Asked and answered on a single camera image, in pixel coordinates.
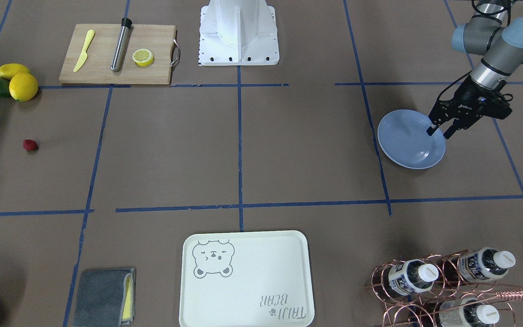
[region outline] yellow fruit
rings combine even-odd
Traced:
[[[17,101],[27,101],[38,93],[38,81],[29,73],[17,73],[9,82],[9,94]]]
[[[10,80],[17,73],[30,73],[30,70],[22,64],[5,64],[0,67],[0,77]]]
[[[151,50],[138,49],[133,53],[133,60],[137,65],[144,67],[154,62],[154,56],[152,55]]]

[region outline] bottle label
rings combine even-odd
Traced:
[[[490,279],[484,275],[484,268],[482,267],[481,258],[479,258],[479,253],[473,253],[469,257],[462,257],[459,260],[459,273],[461,276],[468,282],[473,281],[485,281]]]
[[[452,300],[448,302],[443,302],[439,307],[439,321],[443,327],[471,327],[469,323],[465,320],[463,316],[463,307],[456,309],[448,310],[456,306],[461,306],[463,303],[473,301],[473,298],[461,298],[459,300]]]
[[[427,289],[418,288],[407,278],[407,266],[411,261],[399,263],[389,271],[389,284],[393,291],[403,296],[411,295],[415,292],[425,292]]]

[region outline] robotic arm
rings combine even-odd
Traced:
[[[506,79],[523,64],[523,17],[502,27],[509,11],[506,6],[512,3],[511,0],[479,0],[475,5],[472,1],[476,13],[468,24],[457,26],[452,47],[484,57],[475,69],[459,79],[466,76],[451,100],[439,99],[444,92],[438,96],[429,114],[433,125],[427,134],[433,135],[440,125],[454,119],[444,133],[445,139],[449,139],[457,130],[467,130],[483,116],[504,119],[511,114],[512,97],[506,94],[510,96],[506,98],[500,91]]]

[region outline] lemon slice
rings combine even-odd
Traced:
[[[133,53],[133,60],[137,65],[144,67],[154,62],[154,56],[152,55],[151,50],[138,49]]]

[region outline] white tray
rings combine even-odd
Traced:
[[[308,243],[301,232],[195,234],[185,240],[182,327],[306,327],[313,319]]]

